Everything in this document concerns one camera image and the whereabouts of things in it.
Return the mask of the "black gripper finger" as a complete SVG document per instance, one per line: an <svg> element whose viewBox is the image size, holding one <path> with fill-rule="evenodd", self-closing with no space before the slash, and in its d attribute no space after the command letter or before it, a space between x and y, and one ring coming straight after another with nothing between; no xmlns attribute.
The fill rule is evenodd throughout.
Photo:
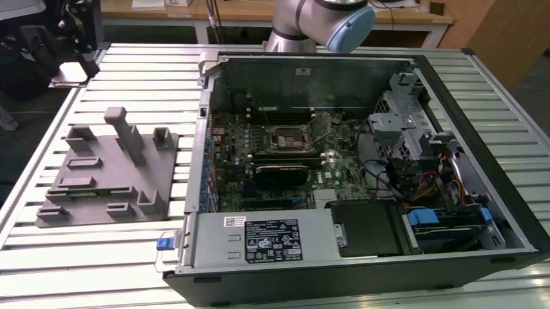
<svg viewBox="0 0 550 309"><path fill-rule="evenodd" d="M30 60L48 77L58 72L56 51L48 39L48 32L42 26L22 26L22 56Z"/></svg>
<svg viewBox="0 0 550 309"><path fill-rule="evenodd" d="M102 39L84 40L74 38L74 57L81 65L86 77L94 77L100 68L94 62L96 52Z"/></svg>

